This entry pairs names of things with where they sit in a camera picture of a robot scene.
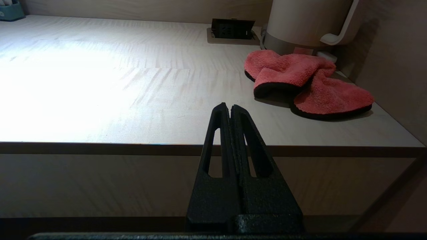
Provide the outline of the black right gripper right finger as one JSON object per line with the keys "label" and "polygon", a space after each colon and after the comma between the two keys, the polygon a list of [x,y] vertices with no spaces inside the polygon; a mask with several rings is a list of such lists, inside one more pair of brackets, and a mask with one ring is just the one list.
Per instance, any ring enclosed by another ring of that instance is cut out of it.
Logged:
{"label": "black right gripper right finger", "polygon": [[303,233],[303,214],[249,112],[231,110],[241,212],[238,233]]}

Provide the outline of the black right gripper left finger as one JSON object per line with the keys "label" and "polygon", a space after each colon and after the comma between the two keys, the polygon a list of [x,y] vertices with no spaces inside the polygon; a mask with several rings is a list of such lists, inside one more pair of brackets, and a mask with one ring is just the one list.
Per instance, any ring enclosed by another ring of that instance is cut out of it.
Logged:
{"label": "black right gripper left finger", "polygon": [[[229,233],[233,231],[234,218],[241,213],[239,178],[229,120],[229,110],[224,102],[213,108],[186,211],[186,231]],[[221,178],[209,175],[217,129],[220,130]]]}

